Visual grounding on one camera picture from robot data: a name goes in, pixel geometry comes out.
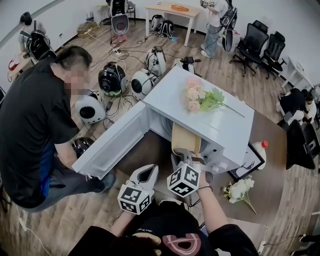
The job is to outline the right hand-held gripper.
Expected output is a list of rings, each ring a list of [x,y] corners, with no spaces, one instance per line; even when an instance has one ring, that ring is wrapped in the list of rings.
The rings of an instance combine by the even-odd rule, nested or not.
[[[199,188],[201,171],[194,169],[191,152],[188,149],[177,148],[171,153],[173,173],[167,177],[167,188],[169,191],[185,198]]]

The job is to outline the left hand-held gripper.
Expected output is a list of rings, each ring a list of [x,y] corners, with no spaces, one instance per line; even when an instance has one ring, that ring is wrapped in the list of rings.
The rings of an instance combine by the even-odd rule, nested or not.
[[[152,203],[155,193],[159,167],[157,164],[144,165],[136,169],[130,176],[130,181],[120,188],[117,200],[119,207],[135,215],[140,215]]]

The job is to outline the beige paper food container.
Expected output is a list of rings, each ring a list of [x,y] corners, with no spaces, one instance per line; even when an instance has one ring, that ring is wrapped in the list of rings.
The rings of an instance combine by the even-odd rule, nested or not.
[[[198,154],[201,149],[201,141],[202,138],[200,136],[177,123],[173,123],[171,149],[175,155],[178,154],[178,149],[188,150],[189,152]]]

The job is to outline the white microwave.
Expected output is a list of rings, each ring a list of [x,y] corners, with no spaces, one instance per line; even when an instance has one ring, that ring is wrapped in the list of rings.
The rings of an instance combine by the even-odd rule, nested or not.
[[[142,100],[121,116],[73,164],[82,175],[103,178],[147,133],[164,136],[161,117],[206,140],[214,173],[239,167],[248,146],[254,110],[223,92],[223,105],[189,112],[185,104],[188,82],[199,82],[207,92],[215,85],[180,67],[172,68]]]

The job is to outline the person's right forearm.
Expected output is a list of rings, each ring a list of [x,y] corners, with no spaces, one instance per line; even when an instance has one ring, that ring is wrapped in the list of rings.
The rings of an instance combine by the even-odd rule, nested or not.
[[[209,234],[229,224],[221,205],[211,190],[210,185],[199,187],[197,194],[202,206],[205,227]]]

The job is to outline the person's left forearm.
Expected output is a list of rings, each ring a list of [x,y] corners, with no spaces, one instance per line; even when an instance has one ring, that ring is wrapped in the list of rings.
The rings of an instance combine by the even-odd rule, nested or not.
[[[116,237],[122,236],[126,227],[129,225],[129,223],[135,216],[136,215],[132,212],[123,211],[120,214],[120,216],[115,220],[114,224],[110,229],[110,232]]]

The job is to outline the person's right hand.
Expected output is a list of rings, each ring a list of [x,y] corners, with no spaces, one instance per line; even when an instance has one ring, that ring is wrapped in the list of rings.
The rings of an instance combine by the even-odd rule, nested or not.
[[[192,157],[193,168],[200,173],[199,187],[210,185],[213,180],[213,174],[209,171],[203,158],[199,156]]]

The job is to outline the person's black top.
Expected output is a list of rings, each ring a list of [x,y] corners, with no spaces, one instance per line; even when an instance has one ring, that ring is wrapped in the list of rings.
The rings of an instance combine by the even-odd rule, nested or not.
[[[259,256],[236,224],[205,235],[197,219],[182,205],[152,203],[135,216],[122,236],[90,226],[68,256]]]

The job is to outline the pink flower bouquet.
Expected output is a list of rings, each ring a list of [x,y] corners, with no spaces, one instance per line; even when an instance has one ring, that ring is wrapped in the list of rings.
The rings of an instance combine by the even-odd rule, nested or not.
[[[224,94],[217,88],[210,91],[204,89],[204,84],[199,78],[189,77],[185,80],[184,104],[190,113],[200,111],[218,110],[225,107],[245,117],[243,114],[225,103]]]

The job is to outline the white flower bouquet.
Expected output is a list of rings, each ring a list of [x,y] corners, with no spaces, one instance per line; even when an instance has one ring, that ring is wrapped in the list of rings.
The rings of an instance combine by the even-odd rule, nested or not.
[[[230,182],[223,188],[223,197],[231,204],[243,201],[255,214],[257,214],[249,198],[249,190],[254,187],[254,184],[255,181],[252,179],[251,175],[247,178],[240,179],[233,184]]]

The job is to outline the clear bottle with red cap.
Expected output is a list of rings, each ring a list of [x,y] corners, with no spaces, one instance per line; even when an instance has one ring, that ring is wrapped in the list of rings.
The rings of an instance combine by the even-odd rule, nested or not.
[[[259,155],[262,157],[262,159],[264,160],[264,163],[258,167],[259,170],[263,170],[266,162],[267,162],[267,155],[266,155],[266,148],[268,147],[268,141],[267,140],[263,140],[260,142],[255,142],[253,144],[253,147],[256,149],[256,151],[259,153]]]

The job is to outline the white pod backpack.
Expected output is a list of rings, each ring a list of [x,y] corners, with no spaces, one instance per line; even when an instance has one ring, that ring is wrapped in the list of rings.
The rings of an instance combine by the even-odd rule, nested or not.
[[[98,123],[106,116],[106,107],[98,90],[89,90],[87,94],[79,96],[75,110],[86,125]]]
[[[137,71],[131,79],[131,90],[133,97],[142,101],[158,82],[159,78],[150,71],[142,68]]]

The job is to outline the black pod backpack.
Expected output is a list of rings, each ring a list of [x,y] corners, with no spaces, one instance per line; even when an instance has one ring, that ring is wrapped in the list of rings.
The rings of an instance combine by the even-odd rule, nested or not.
[[[98,83],[101,91],[108,97],[120,97],[126,87],[125,71],[114,61],[108,62],[98,73]]]

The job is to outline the black office chair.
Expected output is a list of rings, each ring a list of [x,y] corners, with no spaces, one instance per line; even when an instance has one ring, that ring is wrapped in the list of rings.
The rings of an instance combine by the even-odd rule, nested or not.
[[[287,160],[286,169],[297,165],[309,170],[314,170],[315,157],[320,154],[320,142],[312,124],[300,125],[294,120],[286,131]]]
[[[263,51],[261,63],[256,68],[263,68],[266,70],[266,79],[270,78],[270,74],[276,79],[276,72],[281,73],[283,71],[283,64],[287,62],[282,58],[282,62],[279,62],[280,55],[284,50],[285,37],[276,31],[269,36],[269,41],[266,49]]]
[[[259,20],[247,24],[246,35],[239,41],[237,52],[242,56],[234,54],[229,63],[241,63],[243,66],[242,76],[246,75],[246,68],[256,75],[256,71],[251,67],[251,63],[258,66],[263,64],[260,57],[264,44],[268,41],[268,27]]]

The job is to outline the grey and white backpack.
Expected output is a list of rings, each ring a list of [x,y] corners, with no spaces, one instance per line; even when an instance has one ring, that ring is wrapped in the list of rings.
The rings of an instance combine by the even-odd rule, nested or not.
[[[155,14],[151,19],[151,32],[157,32],[161,23],[164,21],[164,17],[161,14]]]

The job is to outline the white desk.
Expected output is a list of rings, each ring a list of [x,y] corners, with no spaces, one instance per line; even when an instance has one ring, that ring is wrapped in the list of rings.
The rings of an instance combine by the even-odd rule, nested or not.
[[[292,67],[292,71],[289,73],[288,77],[284,79],[284,82],[281,84],[281,88],[283,89],[287,84],[291,83],[290,79],[293,79],[297,76],[297,80],[292,84],[293,88],[297,88],[299,90],[306,89],[309,92],[312,91],[315,86],[312,84],[308,75],[306,74],[304,67],[296,60],[293,60],[290,56],[288,57],[287,67]]]

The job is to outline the light wooden table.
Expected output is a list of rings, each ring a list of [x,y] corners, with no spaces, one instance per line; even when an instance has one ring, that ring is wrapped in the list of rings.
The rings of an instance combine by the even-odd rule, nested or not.
[[[188,11],[179,11],[172,8],[172,5],[182,6],[188,9]],[[173,3],[173,2],[161,2],[161,4],[145,6],[145,36],[148,38],[150,34],[150,19],[149,19],[149,11],[160,11],[164,14],[175,15],[179,17],[188,18],[188,27],[184,41],[184,47],[188,46],[189,38],[191,31],[193,29],[193,33],[197,33],[197,21],[198,16],[201,13],[201,9],[191,5],[184,5],[182,3]]]

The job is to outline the round wooden table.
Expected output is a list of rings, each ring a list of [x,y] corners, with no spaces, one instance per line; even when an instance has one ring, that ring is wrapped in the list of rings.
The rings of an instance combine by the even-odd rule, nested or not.
[[[8,70],[7,79],[9,82],[13,82],[25,70],[27,70],[28,68],[30,68],[34,65],[32,58],[25,52],[21,52],[18,55],[15,55],[13,59],[18,60],[19,65],[13,71]]]

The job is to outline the deer picture frame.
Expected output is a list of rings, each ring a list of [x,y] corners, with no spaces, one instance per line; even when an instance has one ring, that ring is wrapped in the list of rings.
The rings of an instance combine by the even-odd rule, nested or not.
[[[258,167],[260,167],[263,163],[264,160],[256,151],[253,144],[249,142],[242,165],[228,171],[227,173],[233,178],[234,181],[237,182],[257,170]]]

